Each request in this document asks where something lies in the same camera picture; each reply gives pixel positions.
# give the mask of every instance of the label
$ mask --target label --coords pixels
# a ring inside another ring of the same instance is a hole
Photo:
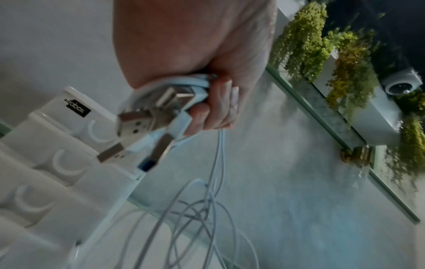
[[[75,99],[74,100],[65,99],[65,102],[68,103],[66,105],[67,108],[74,111],[75,113],[77,113],[83,118],[87,116],[91,111],[90,109],[88,109],[88,107],[84,106],[82,103],[80,103],[79,101]]]

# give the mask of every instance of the glass table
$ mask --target glass table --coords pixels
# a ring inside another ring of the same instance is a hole
[[[415,268],[414,222],[370,175],[342,163],[341,145],[282,90],[265,72],[237,129],[226,133],[227,179],[218,200],[252,240],[260,267]],[[217,132],[204,132],[173,150],[131,200],[161,204],[184,183],[207,179],[216,140]],[[218,222],[228,225],[224,212]],[[219,249],[231,257],[230,231],[219,231]],[[247,246],[237,261],[253,268]]]

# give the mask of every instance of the security camera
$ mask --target security camera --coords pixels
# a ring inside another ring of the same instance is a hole
[[[392,74],[381,81],[389,95],[409,94],[422,85],[421,77],[413,69],[406,69]]]

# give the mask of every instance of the logo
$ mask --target logo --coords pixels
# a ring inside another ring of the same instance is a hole
[[[68,103],[66,105],[67,108],[74,111],[75,113],[77,113],[83,118],[87,116],[91,111],[90,109],[88,109],[86,106],[84,106],[83,104],[81,104],[79,101],[75,99],[74,100],[65,99],[64,101]]]

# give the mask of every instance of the skin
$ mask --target skin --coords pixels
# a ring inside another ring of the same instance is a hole
[[[115,0],[113,40],[134,89],[169,75],[213,73],[186,134],[233,128],[270,53],[276,0]]]

